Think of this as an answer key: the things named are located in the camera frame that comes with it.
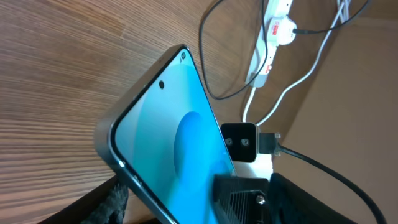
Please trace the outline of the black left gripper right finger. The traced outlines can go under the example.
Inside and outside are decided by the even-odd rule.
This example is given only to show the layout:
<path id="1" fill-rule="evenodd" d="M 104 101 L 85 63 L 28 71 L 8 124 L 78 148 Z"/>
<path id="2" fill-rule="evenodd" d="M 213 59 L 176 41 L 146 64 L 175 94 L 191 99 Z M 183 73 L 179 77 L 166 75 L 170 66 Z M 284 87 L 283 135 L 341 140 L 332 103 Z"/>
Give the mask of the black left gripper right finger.
<path id="1" fill-rule="evenodd" d="M 267 193 L 272 223 L 353 224 L 284 176 L 273 173 Z"/>

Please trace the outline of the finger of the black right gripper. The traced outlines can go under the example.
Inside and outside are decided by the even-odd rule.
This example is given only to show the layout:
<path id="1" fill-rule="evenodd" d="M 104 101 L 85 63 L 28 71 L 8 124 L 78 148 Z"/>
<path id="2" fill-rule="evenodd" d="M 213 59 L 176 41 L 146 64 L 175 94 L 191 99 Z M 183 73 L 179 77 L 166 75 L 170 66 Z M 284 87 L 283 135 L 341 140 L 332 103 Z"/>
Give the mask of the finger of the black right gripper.
<path id="1" fill-rule="evenodd" d="M 269 224 L 269 181 L 217 175 L 213 181 L 213 208 L 220 224 Z"/>

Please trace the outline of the blue screen smartphone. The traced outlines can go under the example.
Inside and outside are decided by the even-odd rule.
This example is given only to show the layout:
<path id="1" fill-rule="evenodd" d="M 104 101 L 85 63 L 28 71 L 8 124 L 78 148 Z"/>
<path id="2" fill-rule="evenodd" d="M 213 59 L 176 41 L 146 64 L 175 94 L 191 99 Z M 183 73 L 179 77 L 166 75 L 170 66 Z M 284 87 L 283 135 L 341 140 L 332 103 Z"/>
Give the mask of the blue screen smartphone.
<path id="1" fill-rule="evenodd" d="M 95 149 L 162 223 L 216 223 L 235 169 L 186 45 L 170 47 L 99 121 Z"/>

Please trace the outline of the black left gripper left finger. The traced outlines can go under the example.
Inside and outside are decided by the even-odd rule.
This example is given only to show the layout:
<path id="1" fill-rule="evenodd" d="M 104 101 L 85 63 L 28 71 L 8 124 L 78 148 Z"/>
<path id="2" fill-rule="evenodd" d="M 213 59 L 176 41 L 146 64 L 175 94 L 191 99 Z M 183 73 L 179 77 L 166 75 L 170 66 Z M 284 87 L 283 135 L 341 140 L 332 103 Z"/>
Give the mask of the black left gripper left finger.
<path id="1" fill-rule="evenodd" d="M 122 223 L 128 198 L 128 187 L 115 175 L 40 224 Z"/>

